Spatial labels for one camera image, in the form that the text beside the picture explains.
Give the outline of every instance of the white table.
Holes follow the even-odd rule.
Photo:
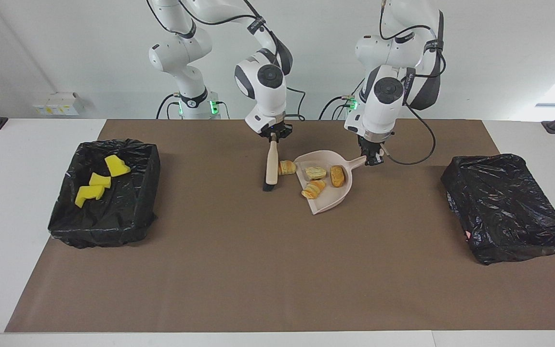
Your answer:
[[[11,119],[0,131],[0,347],[555,346],[555,332],[3,334],[49,238],[46,227],[70,155],[79,143],[96,140],[104,123]],[[486,121],[485,125],[500,152],[512,152],[526,159],[555,206],[555,136],[548,135],[538,123]]]

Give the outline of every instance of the yellow sponge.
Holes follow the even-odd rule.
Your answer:
[[[104,186],[106,189],[110,188],[110,176],[100,176],[97,173],[91,174],[91,179],[89,180],[90,186]]]
[[[118,156],[112,155],[105,158],[106,166],[108,166],[108,171],[113,177],[125,175],[132,171],[128,165]]]
[[[74,203],[83,208],[84,202],[87,199],[102,199],[102,195],[104,195],[104,186],[82,186],[79,188],[79,193],[77,194],[77,198],[75,199]]]

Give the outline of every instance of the bread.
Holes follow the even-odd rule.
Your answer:
[[[277,166],[277,173],[280,176],[292,175],[297,172],[297,165],[290,160],[282,160]]]
[[[333,187],[341,187],[344,185],[344,181],[346,180],[346,177],[344,175],[344,168],[336,165],[336,166],[332,166],[330,169],[330,175],[331,175],[331,184],[333,185]]]
[[[310,180],[322,180],[327,176],[327,171],[322,167],[308,167],[305,174]]]
[[[301,195],[311,200],[318,199],[318,196],[326,186],[327,184],[324,183],[324,181],[310,181],[310,183],[308,183],[305,189],[301,192]]]

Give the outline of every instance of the green light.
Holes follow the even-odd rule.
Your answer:
[[[215,104],[215,101],[209,101],[209,104],[211,105],[211,113],[212,114],[220,113],[220,108],[218,108],[218,106]]]

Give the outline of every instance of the wooden handle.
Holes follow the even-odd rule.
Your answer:
[[[278,143],[276,141],[271,141],[271,146],[269,147],[269,154],[267,154],[267,172],[265,175],[265,181],[268,185],[278,184]]]

